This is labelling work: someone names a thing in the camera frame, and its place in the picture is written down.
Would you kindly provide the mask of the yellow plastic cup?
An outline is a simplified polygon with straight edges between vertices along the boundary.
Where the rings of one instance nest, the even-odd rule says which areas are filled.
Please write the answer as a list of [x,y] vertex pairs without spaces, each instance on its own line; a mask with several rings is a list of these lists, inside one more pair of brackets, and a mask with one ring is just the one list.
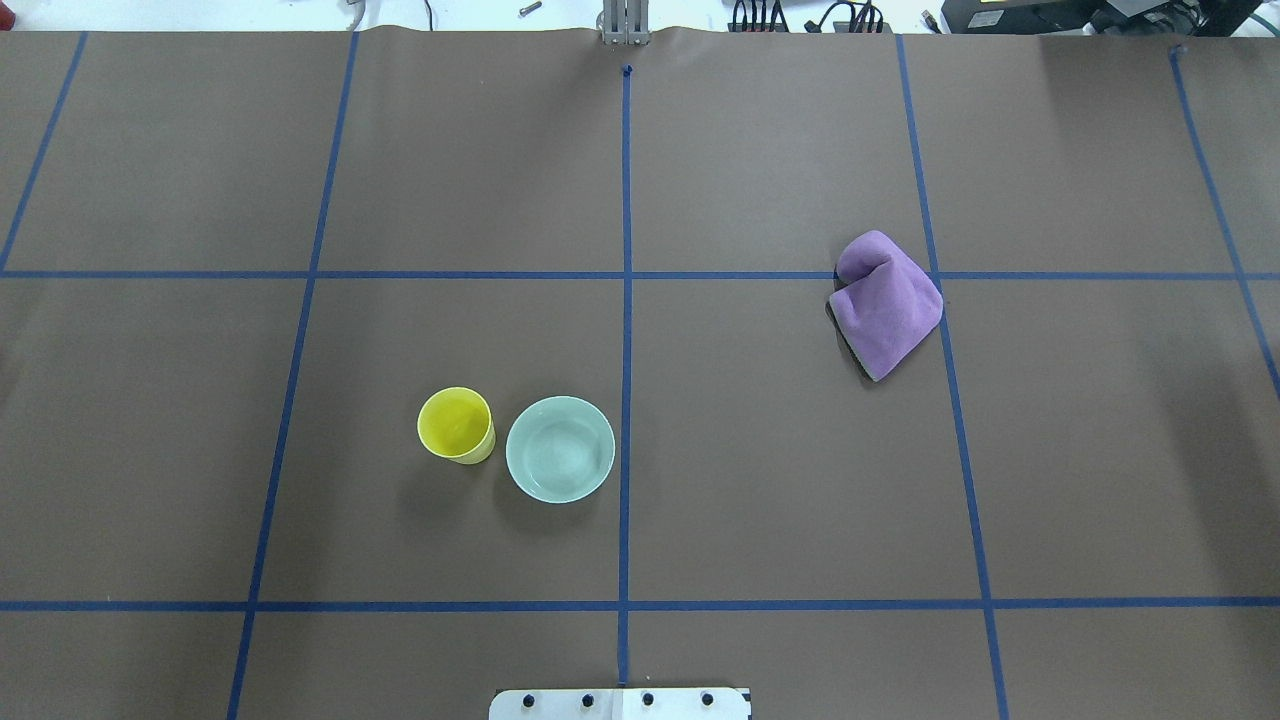
[[485,461],[497,443],[489,404],[467,387],[448,387],[426,398],[416,432],[428,452],[461,465]]

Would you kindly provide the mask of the purple microfiber cloth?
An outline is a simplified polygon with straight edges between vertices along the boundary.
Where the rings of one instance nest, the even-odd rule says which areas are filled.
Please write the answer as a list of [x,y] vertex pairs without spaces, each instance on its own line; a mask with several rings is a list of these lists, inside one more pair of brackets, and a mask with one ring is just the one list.
[[941,324],[942,293],[886,233],[868,231],[835,264],[840,287],[827,306],[873,382],[883,380]]

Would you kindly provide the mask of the light green ceramic bowl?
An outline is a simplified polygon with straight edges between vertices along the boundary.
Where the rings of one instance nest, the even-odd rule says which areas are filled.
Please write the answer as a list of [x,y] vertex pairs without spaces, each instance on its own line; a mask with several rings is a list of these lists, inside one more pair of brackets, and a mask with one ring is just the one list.
[[515,419],[506,465],[516,487],[544,503],[573,503],[604,486],[617,443],[605,414],[573,396],[538,400]]

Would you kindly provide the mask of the silver aluminium frame post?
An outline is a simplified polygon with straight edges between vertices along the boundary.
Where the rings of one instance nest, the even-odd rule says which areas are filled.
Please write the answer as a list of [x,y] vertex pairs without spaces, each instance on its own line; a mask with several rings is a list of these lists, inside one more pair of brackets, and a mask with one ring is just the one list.
[[652,40],[648,0],[605,0],[596,28],[605,46],[644,46]]

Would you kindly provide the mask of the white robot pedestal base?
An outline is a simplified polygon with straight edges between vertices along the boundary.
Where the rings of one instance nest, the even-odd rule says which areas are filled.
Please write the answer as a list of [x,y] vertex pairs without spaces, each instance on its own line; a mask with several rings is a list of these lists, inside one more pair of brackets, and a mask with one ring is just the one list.
[[732,687],[554,688],[497,693],[489,719],[751,719],[750,692]]

